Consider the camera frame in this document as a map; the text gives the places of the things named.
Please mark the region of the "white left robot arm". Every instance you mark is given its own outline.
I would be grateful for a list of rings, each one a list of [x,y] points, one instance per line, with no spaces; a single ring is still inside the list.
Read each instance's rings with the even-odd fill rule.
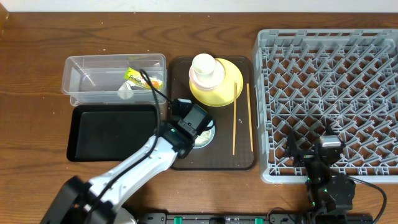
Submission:
[[[173,119],[160,123],[156,134],[125,161],[87,182],[77,176],[66,181],[41,222],[113,223],[133,193],[192,149],[206,113],[189,100],[174,100],[172,106]]]

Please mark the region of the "white napkin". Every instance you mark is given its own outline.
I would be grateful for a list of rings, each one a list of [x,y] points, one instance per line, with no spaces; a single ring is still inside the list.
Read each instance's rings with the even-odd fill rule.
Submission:
[[[137,87],[132,81],[124,82],[118,90],[118,96],[123,99],[127,100],[134,96],[134,91],[139,88]]]

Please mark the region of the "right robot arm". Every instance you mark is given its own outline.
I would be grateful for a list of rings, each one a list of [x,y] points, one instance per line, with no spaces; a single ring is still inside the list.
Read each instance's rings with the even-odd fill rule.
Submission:
[[[298,147],[292,130],[287,137],[285,156],[293,159],[293,166],[303,166],[307,174],[307,195],[313,204],[305,215],[307,223],[348,223],[346,212],[353,209],[356,185],[330,169],[340,159],[344,146],[329,127],[307,150]]]

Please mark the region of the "rice leftovers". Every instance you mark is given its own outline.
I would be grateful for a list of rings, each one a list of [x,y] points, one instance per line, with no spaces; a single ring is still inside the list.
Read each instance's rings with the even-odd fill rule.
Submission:
[[[194,148],[196,149],[205,147],[211,142],[211,140],[213,139],[213,135],[214,134],[212,130],[202,132],[202,134],[196,138]]]

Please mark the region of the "green orange snack wrapper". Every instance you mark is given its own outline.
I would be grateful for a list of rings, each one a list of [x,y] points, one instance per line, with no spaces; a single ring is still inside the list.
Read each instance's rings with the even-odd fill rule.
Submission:
[[[124,74],[124,79],[126,79],[131,86],[138,86],[139,88],[150,90],[149,84],[144,80],[141,74],[131,67],[127,68]],[[162,89],[164,83],[161,79],[156,77],[149,77],[149,80],[154,88],[156,88],[157,90]]]

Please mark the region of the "light blue bowl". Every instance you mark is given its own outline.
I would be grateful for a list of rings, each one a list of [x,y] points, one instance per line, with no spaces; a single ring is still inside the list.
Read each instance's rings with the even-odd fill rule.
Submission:
[[[215,136],[215,124],[213,121],[210,121],[210,123],[208,124],[208,128],[208,130],[202,132],[202,134],[196,138],[193,145],[194,149],[203,148],[209,145],[209,143],[213,140]]]

